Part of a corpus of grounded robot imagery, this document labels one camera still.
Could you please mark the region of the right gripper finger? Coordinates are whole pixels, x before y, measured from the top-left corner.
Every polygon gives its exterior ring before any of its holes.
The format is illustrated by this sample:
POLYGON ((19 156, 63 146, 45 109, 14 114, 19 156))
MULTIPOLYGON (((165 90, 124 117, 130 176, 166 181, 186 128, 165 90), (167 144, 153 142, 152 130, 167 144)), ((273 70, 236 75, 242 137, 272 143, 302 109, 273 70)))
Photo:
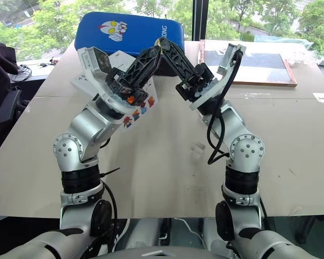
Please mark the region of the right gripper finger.
POLYGON ((175 73, 194 72, 194 66, 186 57, 184 51, 176 43, 167 38, 160 37, 159 45, 164 59, 175 73))
POLYGON ((181 81, 187 80, 187 64, 185 63, 184 52, 167 53, 163 52, 164 59, 167 61, 169 67, 177 74, 181 81))

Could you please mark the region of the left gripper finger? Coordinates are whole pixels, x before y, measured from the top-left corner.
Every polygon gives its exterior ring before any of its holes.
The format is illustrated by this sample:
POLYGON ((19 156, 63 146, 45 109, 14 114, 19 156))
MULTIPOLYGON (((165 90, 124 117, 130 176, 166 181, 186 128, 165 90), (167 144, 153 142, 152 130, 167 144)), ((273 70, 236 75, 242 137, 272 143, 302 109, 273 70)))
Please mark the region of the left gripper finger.
POLYGON ((126 73, 155 73, 161 59, 161 47, 144 50, 126 70, 126 73))
POLYGON ((138 75, 136 76, 137 88, 142 88, 155 73, 159 67, 160 56, 160 50, 148 50, 140 55, 138 60, 141 63, 141 67, 139 68, 138 75))

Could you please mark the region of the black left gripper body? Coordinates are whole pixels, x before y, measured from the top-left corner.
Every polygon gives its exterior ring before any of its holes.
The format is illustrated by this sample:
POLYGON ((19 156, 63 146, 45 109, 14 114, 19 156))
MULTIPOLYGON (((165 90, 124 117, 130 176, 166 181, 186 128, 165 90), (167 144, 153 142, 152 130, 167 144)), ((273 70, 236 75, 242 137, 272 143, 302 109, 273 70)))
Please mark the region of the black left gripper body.
POLYGON ((114 67, 106 76, 105 82, 110 90, 131 106, 140 106, 148 97, 143 90, 149 74, 142 71, 123 72, 114 67))

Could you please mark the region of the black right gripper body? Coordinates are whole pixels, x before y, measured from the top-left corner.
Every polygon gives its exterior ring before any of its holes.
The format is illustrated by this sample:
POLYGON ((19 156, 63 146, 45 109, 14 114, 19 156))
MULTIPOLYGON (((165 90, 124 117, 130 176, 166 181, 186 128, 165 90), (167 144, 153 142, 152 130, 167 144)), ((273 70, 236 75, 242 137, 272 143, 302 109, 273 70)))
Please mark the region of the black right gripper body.
POLYGON ((199 98, 196 93, 200 93, 214 78, 205 63, 197 64, 195 67, 178 68, 176 74, 181 83, 176 85, 175 89, 185 101, 196 101, 199 98))

